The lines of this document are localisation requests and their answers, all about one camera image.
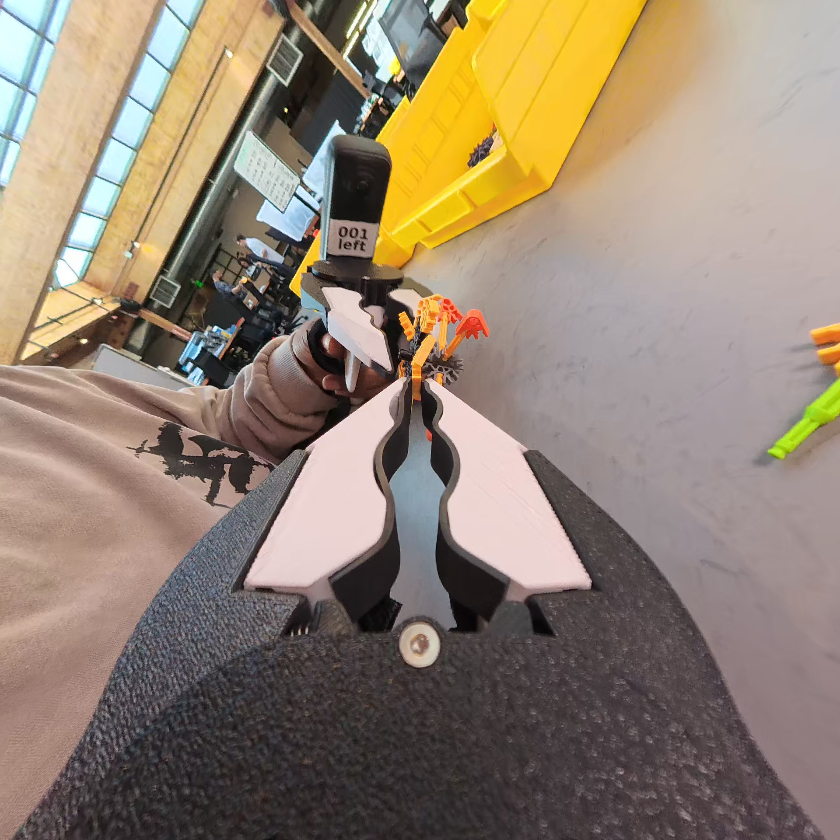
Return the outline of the yellow black toy wheel assembly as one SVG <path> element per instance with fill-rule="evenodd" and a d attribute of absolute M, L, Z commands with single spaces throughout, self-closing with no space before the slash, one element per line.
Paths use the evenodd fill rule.
<path fill-rule="evenodd" d="M 420 297 L 399 315 L 407 346 L 398 351 L 397 373 L 410 384 L 412 403 L 420 403 L 426 381 L 453 385 L 464 370 L 458 350 L 467 340 L 490 335 L 483 312 L 461 311 L 439 294 Z"/>

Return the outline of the grey partition panel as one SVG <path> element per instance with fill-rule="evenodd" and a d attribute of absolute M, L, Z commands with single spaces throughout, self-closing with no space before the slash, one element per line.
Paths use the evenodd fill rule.
<path fill-rule="evenodd" d="M 116 377 L 126 382 L 159 386 L 170 391 L 180 391 L 192 384 L 169 369 L 153 367 L 130 352 L 115 349 L 105 343 L 93 354 L 91 370 Z"/>

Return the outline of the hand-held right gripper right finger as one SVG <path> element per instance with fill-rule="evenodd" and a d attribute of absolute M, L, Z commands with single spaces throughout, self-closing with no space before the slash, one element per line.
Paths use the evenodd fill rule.
<path fill-rule="evenodd" d="M 444 489 L 436 567 L 456 626 L 474 631 L 506 603 L 593 586 L 529 451 L 442 385 L 423 384 L 430 462 Z"/>

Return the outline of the pile of toy parts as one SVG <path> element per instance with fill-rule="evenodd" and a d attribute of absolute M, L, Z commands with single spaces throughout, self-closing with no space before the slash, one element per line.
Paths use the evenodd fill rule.
<path fill-rule="evenodd" d="M 469 169 L 476 167 L 480 162 L 483 162 L 490 157 L 494 152 L 504 148 L 504 141 L 498 128 L 494 127 L 492 132 L 486 136 L 482 141 L 478 142 L 476 147 L 471 151 L 467 166 Z"/>

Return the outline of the person's left hand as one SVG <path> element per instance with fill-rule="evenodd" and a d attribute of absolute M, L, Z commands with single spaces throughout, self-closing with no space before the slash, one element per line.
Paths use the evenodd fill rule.
<path fill-rule="evenodd" d="M 362 365 L 353 390 L 348 389 L 346 366 L 350 354 L 327 331 L 320 319 L 313 320 L 308 325 L 302 352 L 303 368 L 314 384 L 320 386 L 328 396 L 349 398 L 351 401 L 363 403 L 377 396 L 391 383 L 376 370 Z"/>

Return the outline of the large blue green toy assembly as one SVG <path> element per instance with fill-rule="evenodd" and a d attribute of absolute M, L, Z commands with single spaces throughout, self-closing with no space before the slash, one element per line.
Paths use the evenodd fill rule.
<path fill-rule="evenodd" d="M 809 403 L 798 422 L 766 451 L 773 459 L 786 459 L 817 430 L 839 417 L 839 323 L 813 329 L 810 336 L 817 359 L 833 369 L 835 381 Z"/>

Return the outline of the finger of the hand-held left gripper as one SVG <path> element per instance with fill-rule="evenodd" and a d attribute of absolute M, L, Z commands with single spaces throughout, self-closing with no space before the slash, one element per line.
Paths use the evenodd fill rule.
<path fill-rule="evenodd" d="M 389 291 L 389 319 L 399 320 L 400 312 L 405 312 L 414 321 L 420 300 L 430 296 L 430 290 L 417 283 L 402 284 Z"/>
<path fill-rule="evenodd" d="M 362 295 L 342 287 L 326 287 L 324 297 L 327 331 L 362 364 L 382 375 L 393 375 L 387 338 L 363 308 Z"/>

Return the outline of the grey desk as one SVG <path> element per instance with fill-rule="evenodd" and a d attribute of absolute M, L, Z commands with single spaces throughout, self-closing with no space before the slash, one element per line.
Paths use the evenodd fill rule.
<path fill-rule="evenodd" d="M 838 2 L 648 2 L 547 192 L 405 267 L 479 308 L 458 396 L 667 576 L 838 838 Z"/>

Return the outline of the person's left forearm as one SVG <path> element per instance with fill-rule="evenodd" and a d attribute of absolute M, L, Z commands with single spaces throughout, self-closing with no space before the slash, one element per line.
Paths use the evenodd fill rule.
<path fill-rule="evenodd" d="M 340 404 L 342 377 L 323 364 L 342 361 L 343 348 L 320 319 L 270 341 L 224 389 L 192 390 L 203 431 L 278 464 L 320 433 Z"/>

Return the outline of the yellow plastic bin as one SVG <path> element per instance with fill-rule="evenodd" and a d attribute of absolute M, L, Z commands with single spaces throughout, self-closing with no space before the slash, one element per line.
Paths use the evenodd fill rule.
<path fill-rule="evenodd" d="M 418 244 L 432 249 L 511 208 L 499 196 L 503 148 L 468 167 L 494 119 L 476 77 L 474 55 L 508 2 L 471 2 L 467 26 L 447 39 L 411 101 L 403 99 L 377 140 L 392 173 L 374 261 L 402 268 Z"/>
<path fill-rule="evenodd" d="M 435 248 L 551 188 L 645 1 L 506 2 L 472 59 L 500 147 L 416 211 Z"/>

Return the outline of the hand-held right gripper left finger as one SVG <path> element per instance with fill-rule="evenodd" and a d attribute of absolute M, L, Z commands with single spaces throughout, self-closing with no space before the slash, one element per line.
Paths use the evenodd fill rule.
<path fill-rule="evenodd" d="M 403 382 L 306 450 L 244 579 L 248 591 L 338 601 L 358 622 L 400 570 L 391 480 L 403 464 Z"/>

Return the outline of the whiteboard on stand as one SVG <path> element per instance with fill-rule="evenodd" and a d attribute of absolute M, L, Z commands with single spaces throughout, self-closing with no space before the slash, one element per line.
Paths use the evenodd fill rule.
<path fill-rule="evenodd" d="M 252 130 L 238 148 L 234 171 L 280 212 L 287 210 L 301 184 L 299 174 Z"/>

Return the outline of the person's torso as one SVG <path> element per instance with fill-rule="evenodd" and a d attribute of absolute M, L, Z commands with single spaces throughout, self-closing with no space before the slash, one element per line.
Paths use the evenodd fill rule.
<path fill-rule="evenodd" d="M 2 366 L 2 838 L 174 567 L 276 465 L 205 433 L 195 388 Z"/>

